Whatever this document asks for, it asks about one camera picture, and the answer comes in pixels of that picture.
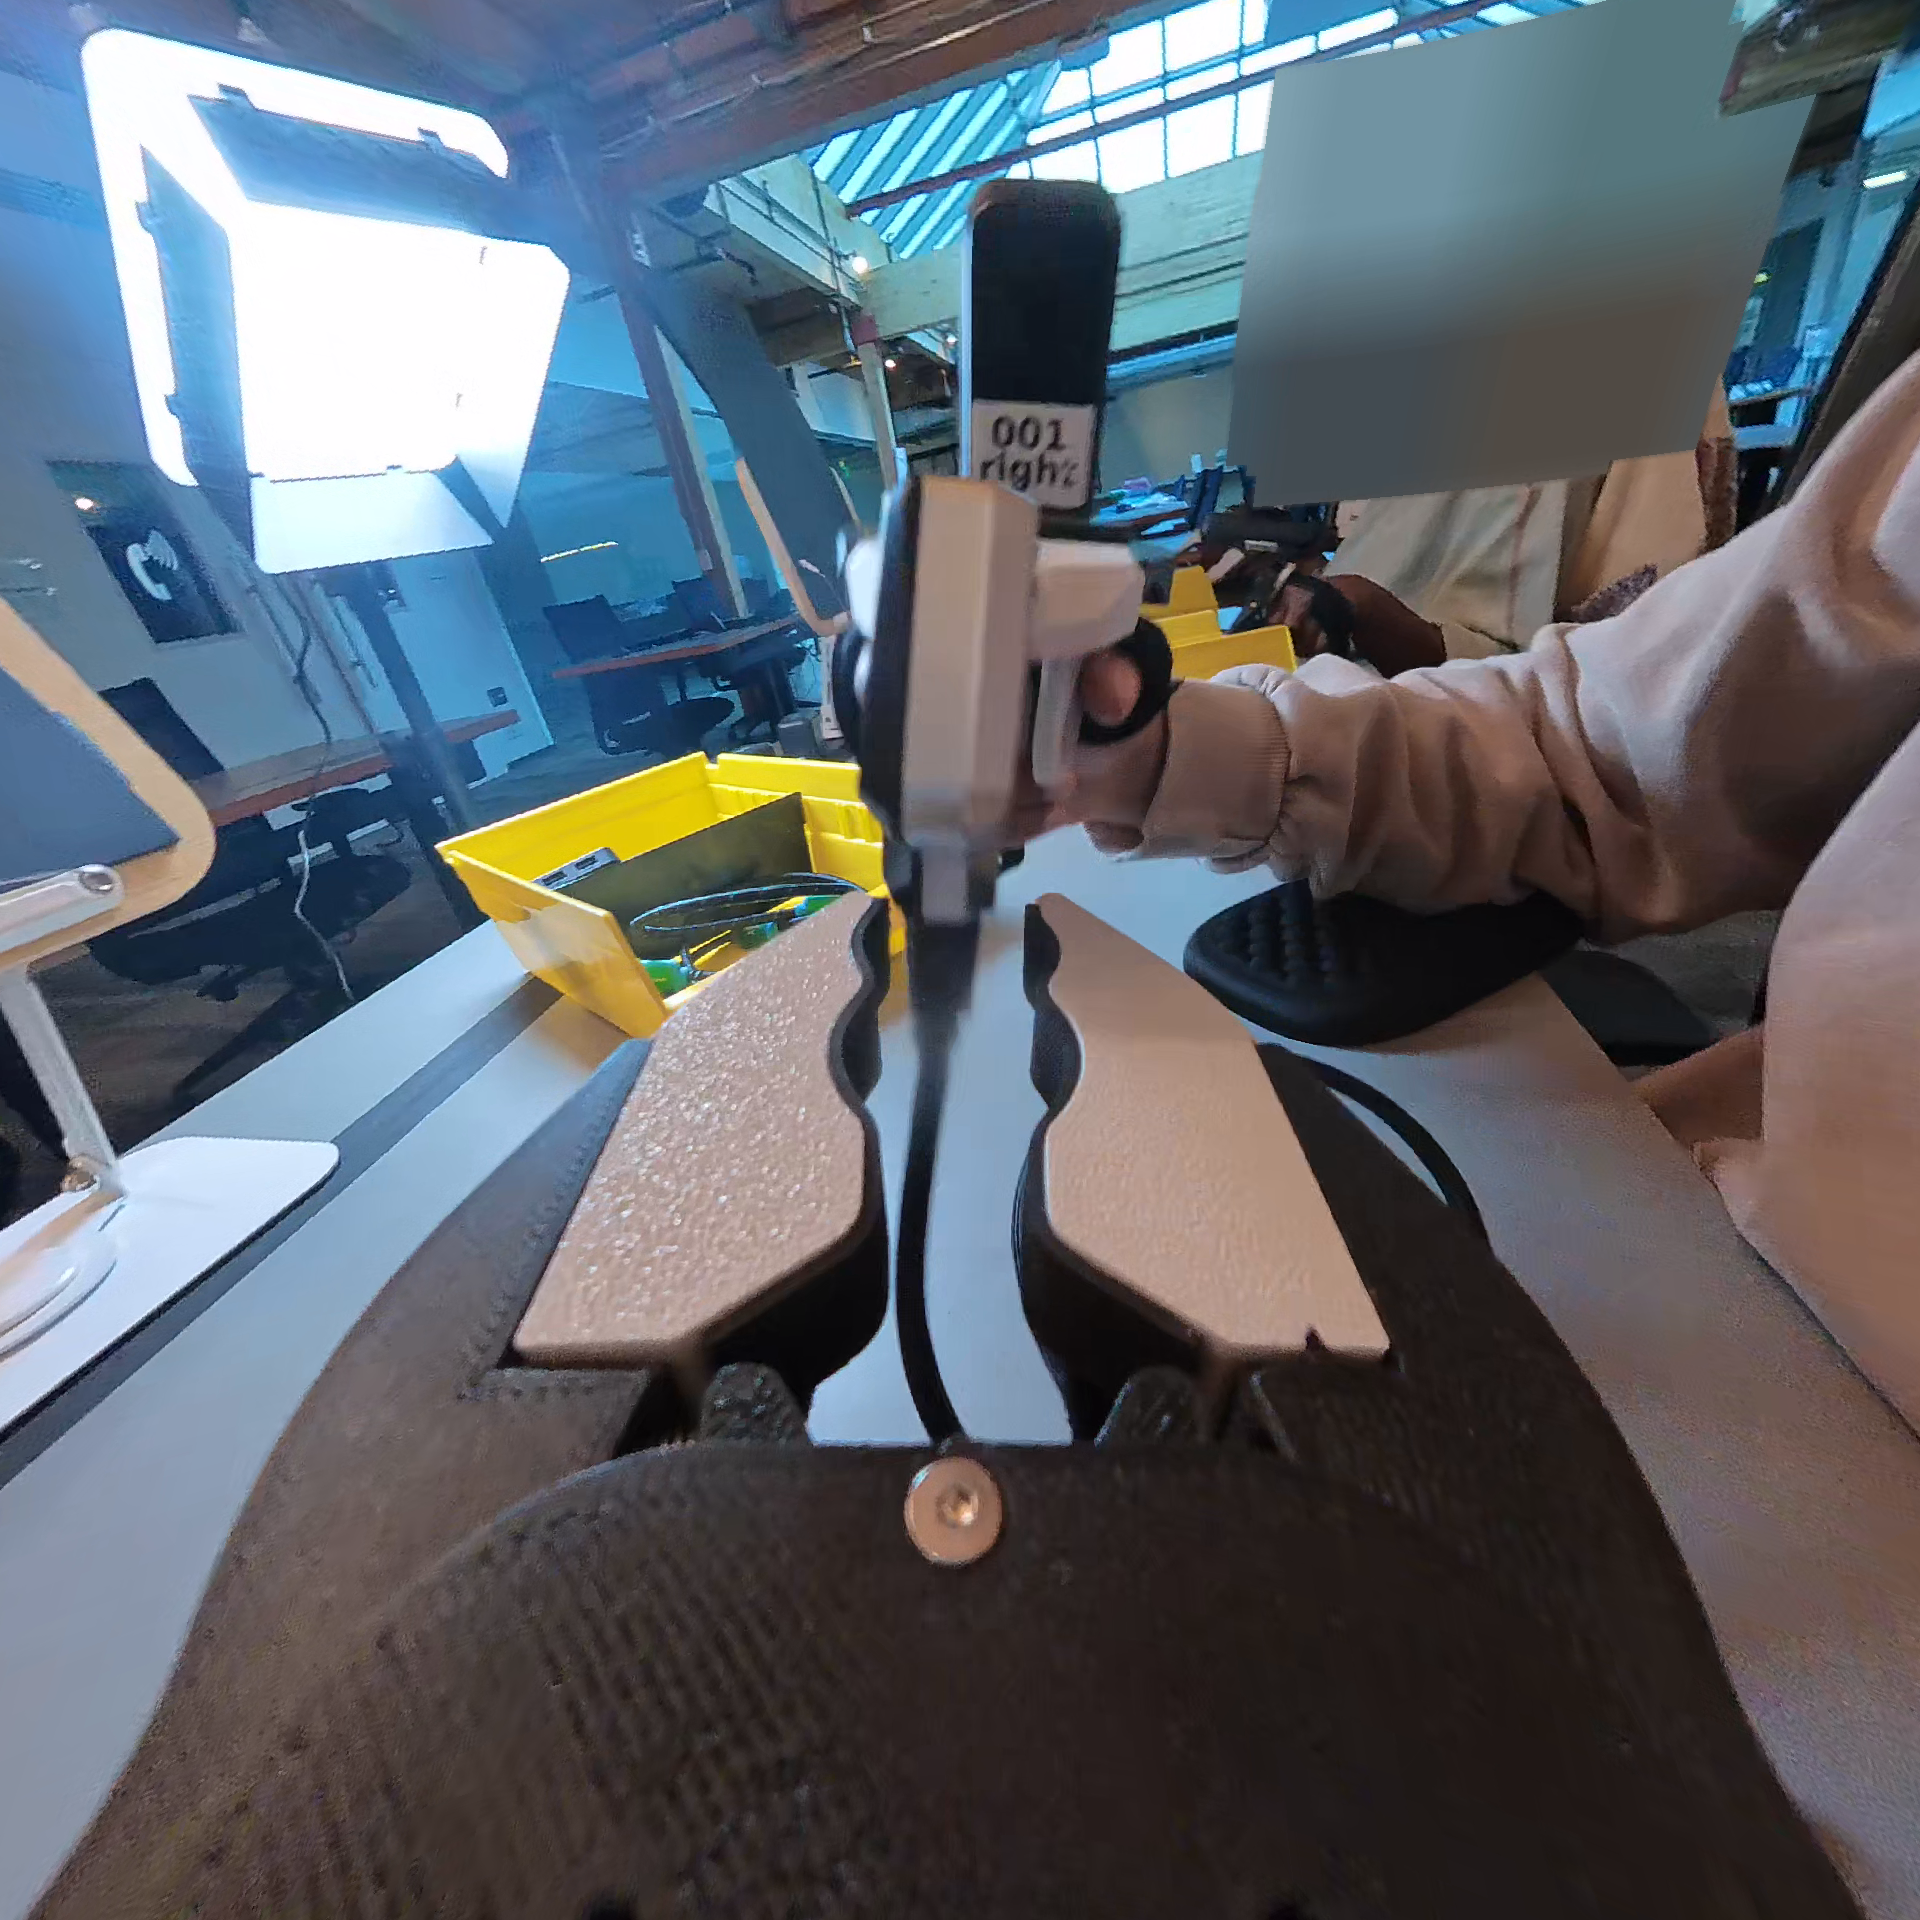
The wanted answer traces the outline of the black mesh cushion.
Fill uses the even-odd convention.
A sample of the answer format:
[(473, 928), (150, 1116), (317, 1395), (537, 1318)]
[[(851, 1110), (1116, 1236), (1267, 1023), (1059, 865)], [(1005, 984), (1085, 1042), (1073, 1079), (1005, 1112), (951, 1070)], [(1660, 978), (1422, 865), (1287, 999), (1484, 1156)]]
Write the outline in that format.
[(1360, 1049), (1446, 1023), (1580, 938), (1580, 918), (1547, 897), (1413, 914), (1281, 880), (1198, 927), (1184, 971), (1278, 1041)]

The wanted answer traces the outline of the black office chair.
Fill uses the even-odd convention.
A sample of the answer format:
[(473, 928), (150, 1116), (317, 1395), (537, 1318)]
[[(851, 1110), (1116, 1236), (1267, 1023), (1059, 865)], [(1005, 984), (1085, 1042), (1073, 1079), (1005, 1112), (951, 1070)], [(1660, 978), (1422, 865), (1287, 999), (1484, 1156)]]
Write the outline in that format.
[(294, 801), (267, 801), (213, 833), (213, 860), (176, 903), (87, 942), (87, 953), (136, 988), (187, 984), (230, 1002), (254, 976), (278, 971), (292, 991), (349, 1003), (342, 944), (412, 876), (391, 851), (359, 852), (351, 834), (388, 817), (361, 784), (329, 780), (329, 728), (311, 752), (311, 784)]

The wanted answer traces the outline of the black board with wooden rim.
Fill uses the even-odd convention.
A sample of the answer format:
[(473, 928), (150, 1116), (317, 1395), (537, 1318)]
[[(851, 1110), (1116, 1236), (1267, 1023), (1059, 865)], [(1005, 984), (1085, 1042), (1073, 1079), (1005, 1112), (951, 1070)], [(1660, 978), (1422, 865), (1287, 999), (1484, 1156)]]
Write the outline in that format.
[(1, 970), (179, 903), (213, 852), (187, 782), (1, 606)]

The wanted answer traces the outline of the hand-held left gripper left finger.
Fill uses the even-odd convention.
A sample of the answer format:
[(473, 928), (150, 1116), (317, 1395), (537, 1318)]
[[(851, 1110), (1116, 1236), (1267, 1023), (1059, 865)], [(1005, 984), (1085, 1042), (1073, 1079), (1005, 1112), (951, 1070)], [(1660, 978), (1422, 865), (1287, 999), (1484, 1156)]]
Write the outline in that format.
[(513, 1334), (551, 1369), (836, 1369), (885, 1312), (885, 903), (841, 897), (659, 1028)]

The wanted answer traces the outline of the wooden desk with black legs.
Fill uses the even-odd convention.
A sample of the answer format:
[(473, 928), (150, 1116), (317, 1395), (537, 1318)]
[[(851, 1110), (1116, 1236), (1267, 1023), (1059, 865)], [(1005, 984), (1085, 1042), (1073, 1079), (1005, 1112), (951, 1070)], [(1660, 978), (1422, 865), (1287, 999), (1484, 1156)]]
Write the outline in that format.
[(605, 756), (679, 760), (719, 730), (745, 737), (797, 708), (788, 680), (799, 663), (796, 617), (639, 638), (638, 620), (593, 598), (547, 608), (543, 620), (567, 659), (557, 681), (582, 687), (592, 742)]

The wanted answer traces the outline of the person's right forearm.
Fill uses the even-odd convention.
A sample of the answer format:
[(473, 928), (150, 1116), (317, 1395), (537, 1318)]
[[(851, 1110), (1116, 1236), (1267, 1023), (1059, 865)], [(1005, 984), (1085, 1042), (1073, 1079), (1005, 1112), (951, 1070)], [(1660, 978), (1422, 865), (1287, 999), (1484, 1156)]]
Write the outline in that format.
[(1780, 511), (1615, 617), (1184, 687), (1136, 851), (1405, 910), (1542, 894), (1605, 940), (1784, 908), (1824, 852), (1912, 880), (1915, 444), (1908, 360)]

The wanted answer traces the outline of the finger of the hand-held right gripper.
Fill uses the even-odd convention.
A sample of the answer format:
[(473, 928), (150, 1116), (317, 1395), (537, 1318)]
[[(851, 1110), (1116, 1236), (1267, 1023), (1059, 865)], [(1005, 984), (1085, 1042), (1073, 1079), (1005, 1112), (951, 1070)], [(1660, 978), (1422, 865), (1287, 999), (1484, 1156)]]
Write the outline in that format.
[(856, 760), (888, 752), (888, 624), (883, 539), (867, 538), (844, 559), (847, 624), (831, 651), (831, 707)]
[(1025, 624), (1025, 660), (1038, 673), (1028, 728), (1038, 788), (1067, 784), (1084, 721), (1084, 660), (1134, 635), (1143, 586), (1143, 569), (1123, 544), (1038, 542)]

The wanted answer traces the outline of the black bin divider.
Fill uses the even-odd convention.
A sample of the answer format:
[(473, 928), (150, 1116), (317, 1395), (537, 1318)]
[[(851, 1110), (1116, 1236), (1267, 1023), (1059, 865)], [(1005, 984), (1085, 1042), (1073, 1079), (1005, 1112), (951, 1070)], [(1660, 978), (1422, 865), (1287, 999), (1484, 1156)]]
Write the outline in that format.
[(611, 913), (620, 924), (659, 920), (668, 908), (734, 897), (811, 873), (799, 795), (766, 801), (649, 852), (605, 862), (565, 880), (565, 898)]

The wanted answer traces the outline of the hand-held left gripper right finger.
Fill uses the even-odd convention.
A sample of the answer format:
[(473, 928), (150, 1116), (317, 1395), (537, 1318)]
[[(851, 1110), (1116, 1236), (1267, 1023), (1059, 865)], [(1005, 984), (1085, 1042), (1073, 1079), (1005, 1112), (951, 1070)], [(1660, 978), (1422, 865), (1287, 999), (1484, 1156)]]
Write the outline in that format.
[(1038, 1015), (1062, 1020), (1043, 1226), (1205, 1364), (1309, 1347), (1381, 1361), (1388, 1330), (1249, 1031), (1067, 897), (1028, 913)]

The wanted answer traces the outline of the yellow plastic bin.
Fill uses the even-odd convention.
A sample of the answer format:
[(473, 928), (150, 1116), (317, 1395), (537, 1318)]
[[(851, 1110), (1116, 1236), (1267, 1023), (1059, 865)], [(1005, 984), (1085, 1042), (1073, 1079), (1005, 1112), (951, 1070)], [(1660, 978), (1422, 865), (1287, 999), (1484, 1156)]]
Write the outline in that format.
[(1201, 568), (1174, 568), (1167, 594), (1143, 601), (1140, 617), (1156, 624), (1167, 643), (1177, 681), (1211, 681), (1241, 666), (1296, 671), (1291, 633), (1285, 624), (1241, 626), (1244, 608), (1223, 608)]
[(879, 826), (844, 760), (694, 752), (460, 833), (439, 852), (531, 976), (645, 1041), (699, 988), (663, 999), (627, 924), (557, 887), (782, 795), (804, 801), (811, 873), (885, 898)]

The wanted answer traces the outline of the white stand base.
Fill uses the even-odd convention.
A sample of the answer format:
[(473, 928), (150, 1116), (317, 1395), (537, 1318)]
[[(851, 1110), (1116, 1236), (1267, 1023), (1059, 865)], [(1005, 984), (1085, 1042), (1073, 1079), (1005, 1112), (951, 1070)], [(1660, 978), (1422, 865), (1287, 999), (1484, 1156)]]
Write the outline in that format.
[(331, 1143), (179, 1137), (118, 1155), (31, 976), (60, 938), (104, 924), (107, 867), (20, 880), (1, 897), (1, 1006), (67, 1162), (60, 1198), (1, 1234), (1, 1428), (249, 1249), (333, 1176)]

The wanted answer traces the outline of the person's right hand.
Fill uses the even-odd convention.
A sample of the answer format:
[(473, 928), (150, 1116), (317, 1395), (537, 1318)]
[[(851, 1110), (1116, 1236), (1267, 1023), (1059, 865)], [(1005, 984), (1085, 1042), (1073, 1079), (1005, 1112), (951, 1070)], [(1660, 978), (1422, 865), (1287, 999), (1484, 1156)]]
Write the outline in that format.
[(1167, 780), (1174, 747), (1184, 747), (1198, 708), (1184, 689), (1145, 724), (1109, 746), (1073, 747), (1067, 774), (1056, 784), (1038, 784), (1022, 774), (1014, 802), (999, 838), (1007, 848), (1030, 843), (1059, 827), (1078, 826), (1111, 852), (1184, 848), (1188, 833), (1167, 801), (1177, 788)]

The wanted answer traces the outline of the dark phone icon sign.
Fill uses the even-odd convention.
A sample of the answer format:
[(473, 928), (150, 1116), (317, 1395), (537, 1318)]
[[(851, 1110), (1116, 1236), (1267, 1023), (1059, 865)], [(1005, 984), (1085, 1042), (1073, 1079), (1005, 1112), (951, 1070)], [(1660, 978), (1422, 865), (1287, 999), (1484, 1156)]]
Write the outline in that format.
[(176, 519), (161, 507), (76, 499), (87, 538), (155, 644), (239, 633)]

